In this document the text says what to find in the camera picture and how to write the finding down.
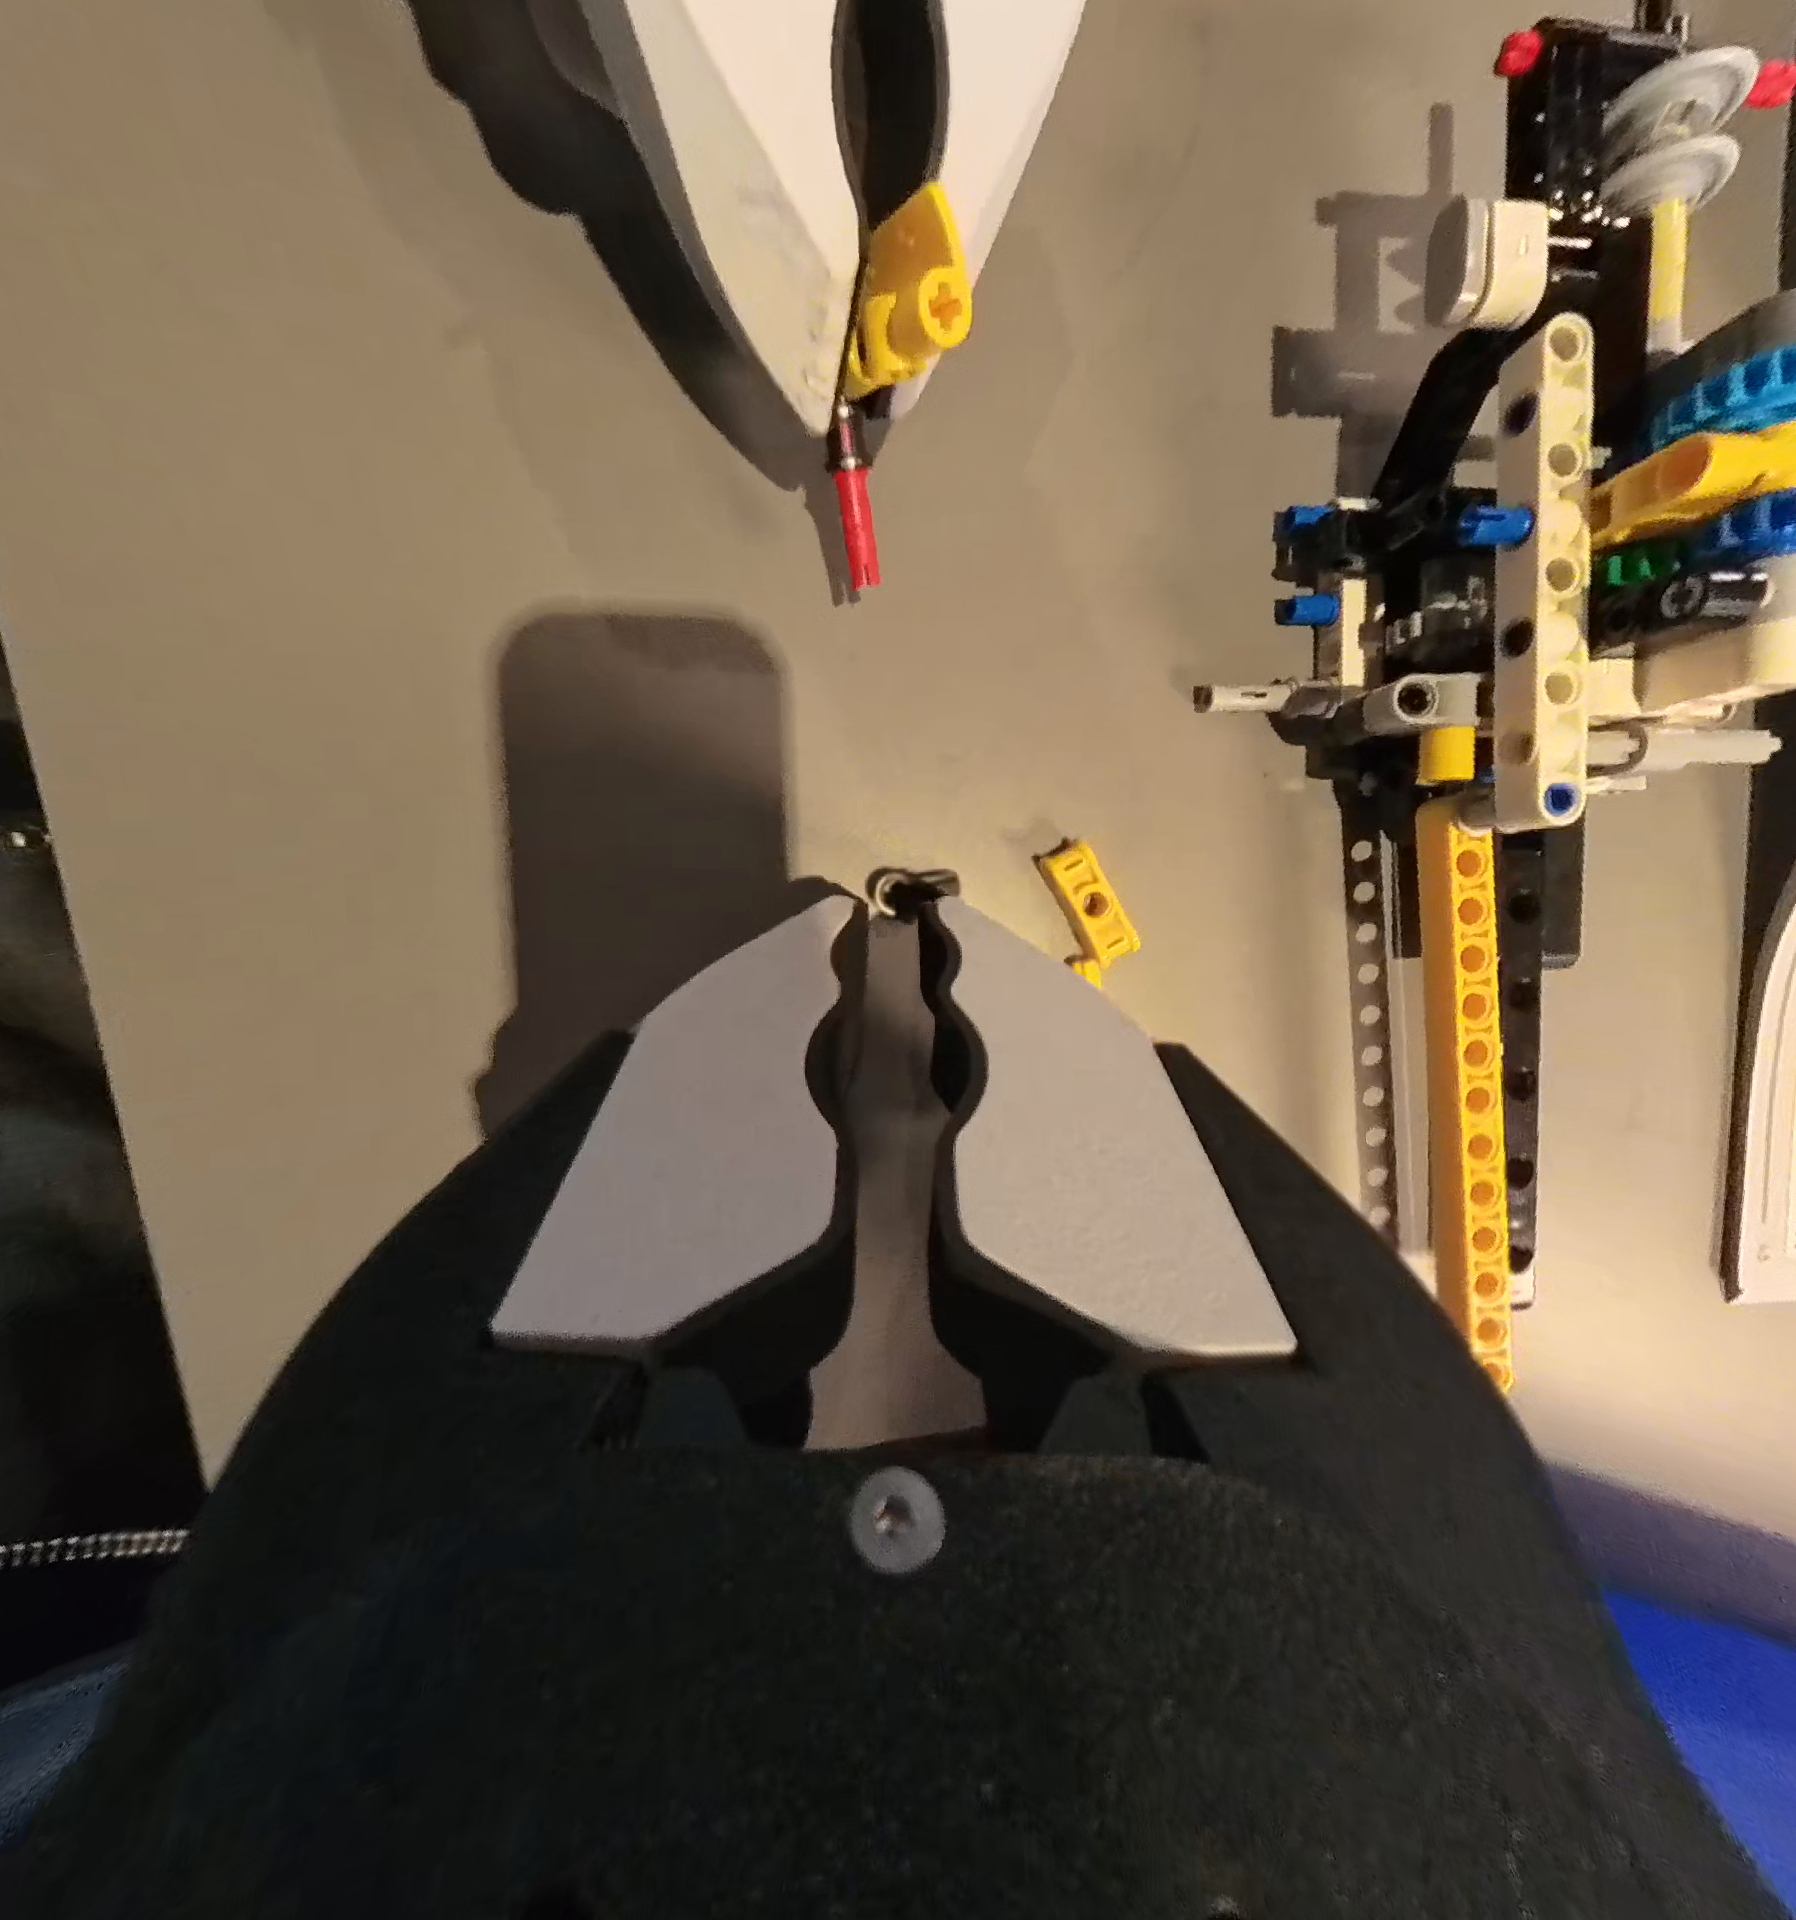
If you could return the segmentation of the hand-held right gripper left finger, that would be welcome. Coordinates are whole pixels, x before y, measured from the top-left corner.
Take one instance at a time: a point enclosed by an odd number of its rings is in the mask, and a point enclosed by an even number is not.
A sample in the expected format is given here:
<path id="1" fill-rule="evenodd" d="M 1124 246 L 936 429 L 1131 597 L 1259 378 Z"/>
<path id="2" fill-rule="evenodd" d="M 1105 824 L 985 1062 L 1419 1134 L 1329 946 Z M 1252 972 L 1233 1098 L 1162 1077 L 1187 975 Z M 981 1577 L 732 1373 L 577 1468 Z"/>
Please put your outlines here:
<path id="1" fill-rule="evenodd" d="M 695 972 L 637 1029 L 488 1333 L 652 1359 L 818 1254 L 849 1199 L 812 1048 L 863 903 L 821 895 Z"/>

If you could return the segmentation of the small yellow lego beam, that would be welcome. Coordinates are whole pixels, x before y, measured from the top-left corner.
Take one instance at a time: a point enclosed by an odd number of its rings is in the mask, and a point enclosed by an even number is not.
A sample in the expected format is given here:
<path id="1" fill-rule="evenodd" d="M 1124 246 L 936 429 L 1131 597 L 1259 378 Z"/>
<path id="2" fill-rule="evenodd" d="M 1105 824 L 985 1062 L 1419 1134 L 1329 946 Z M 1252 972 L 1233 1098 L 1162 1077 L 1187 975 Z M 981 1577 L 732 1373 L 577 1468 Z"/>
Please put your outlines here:
<path id="1" fill-rule="evenodd" d="M 1034 857 L 1034 869 L 1074 942 L 1067 967 L 1101 990 L 1113 967 L 1140 953 L 1142 938 L 1098 852 L 1089 841 L 1065 839 Z"/>

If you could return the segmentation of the yellow lego connector piece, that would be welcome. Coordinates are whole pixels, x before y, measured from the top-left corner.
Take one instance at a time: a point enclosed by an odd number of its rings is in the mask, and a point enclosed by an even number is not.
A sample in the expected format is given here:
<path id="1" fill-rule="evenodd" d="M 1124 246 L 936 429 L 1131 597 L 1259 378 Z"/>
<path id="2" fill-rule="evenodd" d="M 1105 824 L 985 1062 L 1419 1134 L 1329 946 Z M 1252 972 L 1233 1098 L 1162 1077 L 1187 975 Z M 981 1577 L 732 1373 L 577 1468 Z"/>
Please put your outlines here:
<path id="1" fill-rule="evenodd" d="M 842 397 L 859 403 L 923 378 L 964 343 L 970 325 L 959 220 L 941 183 L 929 182 L 868 237 Z"/>

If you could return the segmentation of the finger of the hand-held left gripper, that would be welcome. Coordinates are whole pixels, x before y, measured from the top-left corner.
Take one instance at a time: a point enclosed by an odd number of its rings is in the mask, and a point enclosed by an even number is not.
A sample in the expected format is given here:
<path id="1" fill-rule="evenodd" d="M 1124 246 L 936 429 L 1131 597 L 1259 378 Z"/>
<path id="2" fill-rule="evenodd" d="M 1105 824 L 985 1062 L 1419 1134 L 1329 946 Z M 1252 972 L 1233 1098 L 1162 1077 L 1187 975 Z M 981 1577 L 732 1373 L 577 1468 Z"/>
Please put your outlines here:
<path id="1" fill-rule="evenodd" d="M 838 2 L 533 2 L 554 71 L 628 131 L 722 322 L 829 437 L 863 259 Z"/>
<path id="2" fill-rule="evenodd" d="M 976 279 L 1080 25 L 1082 2 L 876 6 L 876 226 L 940 182 L 959 220 L 972 319 Z M 910 412 L 936 365 L 876 396 L 877 413 Z"/>

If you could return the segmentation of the red and black lego pin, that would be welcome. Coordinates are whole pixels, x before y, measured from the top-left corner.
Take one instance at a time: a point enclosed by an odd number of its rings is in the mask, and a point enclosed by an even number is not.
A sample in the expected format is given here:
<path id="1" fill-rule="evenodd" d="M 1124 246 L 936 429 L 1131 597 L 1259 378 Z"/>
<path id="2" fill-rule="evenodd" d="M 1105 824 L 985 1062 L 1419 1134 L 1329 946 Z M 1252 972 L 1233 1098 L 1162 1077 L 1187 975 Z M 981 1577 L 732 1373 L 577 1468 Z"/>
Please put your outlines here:
<path id="1" fill-rule="evenodd" d="M 838 498 L 847 589 L 857 597 L 881 587 L 883 574 L 863 454 L 863 417 L 847 397 L 836 400 L 826 454 Z"/>

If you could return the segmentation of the lego vehicle model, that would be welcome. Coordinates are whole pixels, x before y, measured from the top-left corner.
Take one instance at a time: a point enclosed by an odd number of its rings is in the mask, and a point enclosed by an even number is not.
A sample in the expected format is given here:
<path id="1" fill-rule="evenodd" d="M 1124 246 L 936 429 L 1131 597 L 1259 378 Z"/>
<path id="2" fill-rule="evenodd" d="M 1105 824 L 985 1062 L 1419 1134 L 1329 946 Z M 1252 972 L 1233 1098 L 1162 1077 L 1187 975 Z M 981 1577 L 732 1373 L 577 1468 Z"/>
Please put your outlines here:
<path id="1" fill-rule="evenodd" d="M 1681 4 L 1505 37 L 1505 183 L 1424 239 L 1444 342 L 1366 492 L 1274 515 L 1297 680 L 1198 686 L 1342 829 L 1366 1219 L 1492 1386 L 1535 1306 L 1545 975 L 1581 952 L 1594 800 L 1760 773 L 1796 701 L 1796 289 L 1688 334 L 1689 226 L 1796 59 Z"/>

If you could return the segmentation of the large blue storage bin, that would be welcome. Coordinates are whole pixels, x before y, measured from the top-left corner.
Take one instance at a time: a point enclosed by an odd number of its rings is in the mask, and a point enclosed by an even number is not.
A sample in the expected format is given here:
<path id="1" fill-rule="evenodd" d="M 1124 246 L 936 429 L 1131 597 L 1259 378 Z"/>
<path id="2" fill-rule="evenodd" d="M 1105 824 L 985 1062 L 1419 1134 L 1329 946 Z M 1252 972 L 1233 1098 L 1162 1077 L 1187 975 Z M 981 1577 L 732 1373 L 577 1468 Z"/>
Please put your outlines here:
<path id="1" fill-rule="evenodd" d="M 1796 1916 L 1796 1542 L 1556 1468 L 1646 1694 Z"/>

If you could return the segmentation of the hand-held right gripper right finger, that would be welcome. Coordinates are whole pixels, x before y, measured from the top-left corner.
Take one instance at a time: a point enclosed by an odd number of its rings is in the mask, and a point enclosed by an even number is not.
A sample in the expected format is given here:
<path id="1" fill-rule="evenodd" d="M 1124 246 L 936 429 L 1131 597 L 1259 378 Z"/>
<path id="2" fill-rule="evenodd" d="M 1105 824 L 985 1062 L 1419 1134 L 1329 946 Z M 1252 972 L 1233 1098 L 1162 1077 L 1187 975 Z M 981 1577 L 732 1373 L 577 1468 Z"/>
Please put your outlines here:
<path id="1" fill-rule="evenodd" d="M 927 923 L 944 1029 L 970 1079 L 949 1099 L 949 1254 L 1116 1359 L 1296 1357 L 1281 1308 L 1144 1029 L 1100 987 L 964 899 Z"/>

